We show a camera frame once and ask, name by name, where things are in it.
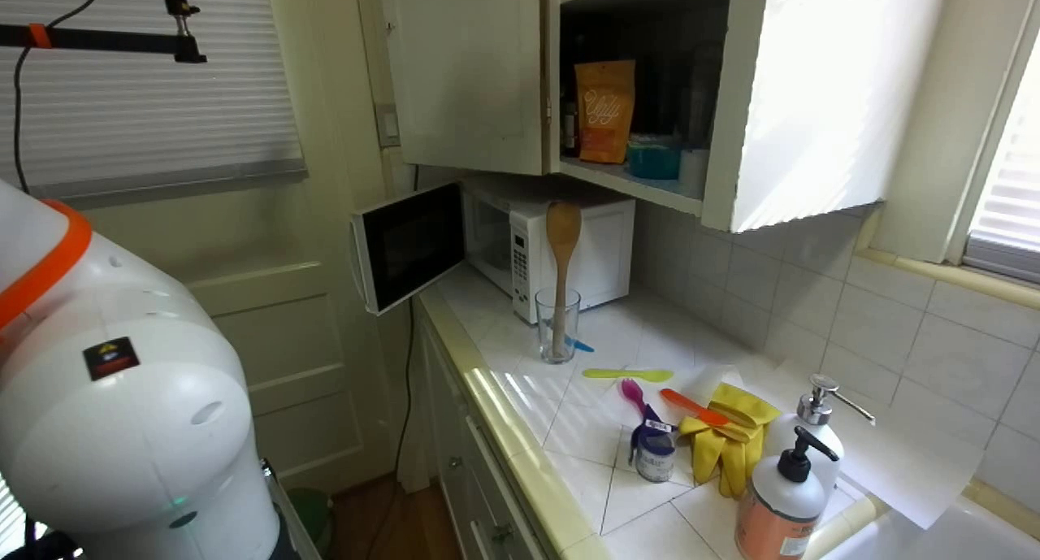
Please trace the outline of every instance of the lower cabinet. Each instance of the lower cabinet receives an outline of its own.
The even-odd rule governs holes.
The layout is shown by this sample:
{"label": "lower cabinet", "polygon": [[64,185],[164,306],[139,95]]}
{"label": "lower cabinet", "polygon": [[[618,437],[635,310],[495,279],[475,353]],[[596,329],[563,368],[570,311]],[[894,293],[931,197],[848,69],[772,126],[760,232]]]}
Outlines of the lower cabinet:
{"label": "lower cabinet", "polygon": [[545,557],[482,430],[479,415],[470,411],[459,389],[454,367],[428,323],[423,321],[420,327],[437,472],[463,555],[466,560]]}

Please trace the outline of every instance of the glass cup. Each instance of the glass cup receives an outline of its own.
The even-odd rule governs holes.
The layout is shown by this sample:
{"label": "glass cup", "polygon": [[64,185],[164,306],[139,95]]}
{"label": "glass cup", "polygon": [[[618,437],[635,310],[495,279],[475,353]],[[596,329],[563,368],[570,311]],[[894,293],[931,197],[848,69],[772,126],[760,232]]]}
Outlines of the glass cup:
{"label": "glass cup", "polygon": [[567,288],[564,295],[566,302],[562,310],[564,319],[564,338],[553,338],[553,324],[556,320],[556,288],[547,287],[535,295],[535,306],[538,313],[538,340],[542,346],[542,360],[547,363],[566,363],[574,358],[574,339],[578,332],[578,307],[581,295],[577,290]]}

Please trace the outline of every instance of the green spatula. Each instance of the green spatula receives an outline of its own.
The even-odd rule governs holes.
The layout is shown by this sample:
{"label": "green spatula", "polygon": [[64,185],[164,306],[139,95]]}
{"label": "green spatula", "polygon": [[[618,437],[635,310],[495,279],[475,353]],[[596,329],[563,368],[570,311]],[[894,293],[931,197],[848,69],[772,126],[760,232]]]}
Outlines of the green spatula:
{"label": "green spatula", "polygon": [[672,379],[672,372],[668,370],[586,370],[581,375],[590,379],[617,379],[620,377],[634,377],[651,383],[664,383]]}

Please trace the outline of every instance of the open microwave door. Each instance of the open microwave door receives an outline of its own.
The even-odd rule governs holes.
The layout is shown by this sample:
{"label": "open microwave door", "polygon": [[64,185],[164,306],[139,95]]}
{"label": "open microwave door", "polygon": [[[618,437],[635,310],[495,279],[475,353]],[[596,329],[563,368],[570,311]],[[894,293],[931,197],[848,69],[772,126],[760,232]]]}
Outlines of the open microwave door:
{"label": "open microwave door", "polygon": [[462,188],[445,184],[354,214],[355,279],[365,308],[382,314],[466,257]]}

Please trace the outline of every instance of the lotion bottle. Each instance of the lotion bottle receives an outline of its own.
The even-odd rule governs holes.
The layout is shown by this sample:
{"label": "lotion bottle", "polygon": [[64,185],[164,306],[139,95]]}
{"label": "lotion bottle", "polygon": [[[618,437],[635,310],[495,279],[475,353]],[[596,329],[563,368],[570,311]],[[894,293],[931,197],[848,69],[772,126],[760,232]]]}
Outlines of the lotion bottle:
{"label": "lotion bottle", "polygon": [[812,384],[812,392],[802,396],[802,399],[799,400],[798,413],[781,415],[770,424],[769,433],[765,435],[765,446],[762,448],[762,457],[779,456],[790,444],[790,433],[795,431],[795,427],[801,426],[838,457],[832,460],[818,450],[810,450],[807,455],[812,462],[812,473],[816,475],[816,479],[824,486],[826,500],[829,501],[837,485],[841,459],[844,457],[841,440],[828,424],[833,411],[829,397],[834,396],[844,402],[868,419],[870,424],[875,423],[875,417],[838,393],[837,382],[826,375],[812,374],[809,376],[809,383]]}
{"label": "lotion bottle", "polygon": [[806,450],[812,447],[832,461],[838,455],[801,426],[795,434],[794,449],[755,466],[740,500],[734,539],[746,560],[798,560],[827,508]]}

